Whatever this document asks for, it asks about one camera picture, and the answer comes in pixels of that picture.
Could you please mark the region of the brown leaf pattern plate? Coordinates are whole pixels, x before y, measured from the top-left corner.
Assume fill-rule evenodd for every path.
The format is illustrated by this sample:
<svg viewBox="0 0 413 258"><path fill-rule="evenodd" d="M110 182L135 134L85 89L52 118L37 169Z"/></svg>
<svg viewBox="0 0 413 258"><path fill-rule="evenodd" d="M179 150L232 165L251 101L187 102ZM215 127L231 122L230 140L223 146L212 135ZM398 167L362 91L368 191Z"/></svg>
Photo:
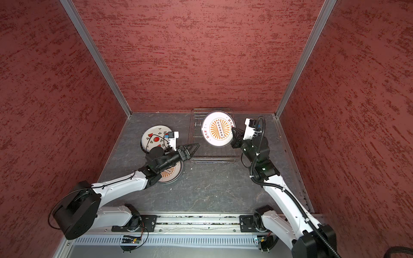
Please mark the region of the brown leaf pattern plate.
<svg viewBox="0 0 413 258"><path fill-rule="evenodd" d="M202 122L203 139L213 147L225 147L233 140L234 119L224 111L209 113Z"/></svg>

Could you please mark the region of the orange sunburst plate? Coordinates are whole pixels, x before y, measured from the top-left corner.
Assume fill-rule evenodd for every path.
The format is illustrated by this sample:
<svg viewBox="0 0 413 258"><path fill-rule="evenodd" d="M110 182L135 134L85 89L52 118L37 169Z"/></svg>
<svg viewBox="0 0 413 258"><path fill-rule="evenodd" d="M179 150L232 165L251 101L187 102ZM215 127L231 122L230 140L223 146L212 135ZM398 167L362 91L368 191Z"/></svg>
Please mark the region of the orange sunburst plate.
<svg viewBox="0 0 413 258"><path fill-rule="evenodd" d="M179 161L174 167L168 168L161 172L161 179L158 181L159 184L169 184L175 182L184 171L184 164Z"/></svg>

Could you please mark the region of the strawberry pattern white plate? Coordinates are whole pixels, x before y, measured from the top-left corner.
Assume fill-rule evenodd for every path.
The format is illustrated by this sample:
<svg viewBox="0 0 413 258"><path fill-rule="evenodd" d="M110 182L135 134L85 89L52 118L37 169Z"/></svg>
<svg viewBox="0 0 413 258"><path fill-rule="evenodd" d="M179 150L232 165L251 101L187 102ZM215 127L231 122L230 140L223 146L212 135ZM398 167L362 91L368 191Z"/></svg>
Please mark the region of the strawberry pattern white plate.
<svg viewBox="0 0 413 258"><path fill-rule="evenodd" d="M162 147L164 151L169 151L170 145L166 137L172 132L171 128L165 125L156 125L146 130L141 139L141 148L145 153L149 153L155 147Z"/></svg>

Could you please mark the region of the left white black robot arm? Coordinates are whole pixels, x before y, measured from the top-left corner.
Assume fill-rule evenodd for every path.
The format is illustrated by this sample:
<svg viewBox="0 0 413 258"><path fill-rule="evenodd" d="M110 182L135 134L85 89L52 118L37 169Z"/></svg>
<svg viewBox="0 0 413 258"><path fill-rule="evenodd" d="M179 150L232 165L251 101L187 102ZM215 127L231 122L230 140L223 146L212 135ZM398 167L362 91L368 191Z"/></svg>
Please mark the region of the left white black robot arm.
<svg viewBox="0 0 413 258"><path fill-rule="evenodd" d="M190 160L200 144L180 145L165 153L162 147L154 147L146 154L145 164L130 175L103 183L79 182L51 210L50 215L58 229L68 240L76 239L90 229L119 226L128 230L139 228L139 212L131 204L106 207L106 204L127 194L154 186L161 173L179 162Z"/></svg>

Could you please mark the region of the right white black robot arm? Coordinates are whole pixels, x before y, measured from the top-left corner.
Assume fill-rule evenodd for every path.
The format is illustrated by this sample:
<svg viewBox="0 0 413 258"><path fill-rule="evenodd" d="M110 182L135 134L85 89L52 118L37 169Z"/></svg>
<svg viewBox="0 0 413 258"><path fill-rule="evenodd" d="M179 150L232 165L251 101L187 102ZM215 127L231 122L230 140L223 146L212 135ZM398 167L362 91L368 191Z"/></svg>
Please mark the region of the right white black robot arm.
<svg viewBox="0 0 413 258"><path fill-rule="evenodd" d="M262 134L248 135L233 127L232 148L238 148L250 161L250 179L261 186L285 216L261 207L257 228L271 231L291 251L294 258L338 258L337 237L329 225L320 223L290 191L270 159L268 140Z"/></svg>

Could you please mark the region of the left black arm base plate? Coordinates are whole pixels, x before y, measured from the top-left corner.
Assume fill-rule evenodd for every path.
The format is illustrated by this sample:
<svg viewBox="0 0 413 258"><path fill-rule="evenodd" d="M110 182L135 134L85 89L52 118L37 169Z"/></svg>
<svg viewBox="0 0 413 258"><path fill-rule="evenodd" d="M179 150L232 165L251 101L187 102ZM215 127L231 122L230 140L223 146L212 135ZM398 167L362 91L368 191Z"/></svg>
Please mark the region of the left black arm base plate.
<svg viewBox="0 0 413 258"><path fill-rule="evenodd" d="M154 232L157 224L157 215L141 215L132 216L129 222L125 226L113 226L112 232L126 232L126 233L142 233L142 232Z"/></svg>

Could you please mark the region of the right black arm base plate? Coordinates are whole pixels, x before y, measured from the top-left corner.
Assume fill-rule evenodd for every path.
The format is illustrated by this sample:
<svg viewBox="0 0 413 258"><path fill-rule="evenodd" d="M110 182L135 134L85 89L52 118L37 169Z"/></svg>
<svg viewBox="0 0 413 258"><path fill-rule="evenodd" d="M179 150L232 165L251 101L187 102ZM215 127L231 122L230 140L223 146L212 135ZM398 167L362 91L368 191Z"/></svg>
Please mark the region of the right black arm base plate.
<svg viewBox="0 0 413 258"><path fill-rule="evenodd" d="M243 233L268 233L270 230L264 227L260 215L239 216L240 231Z"/></svg>

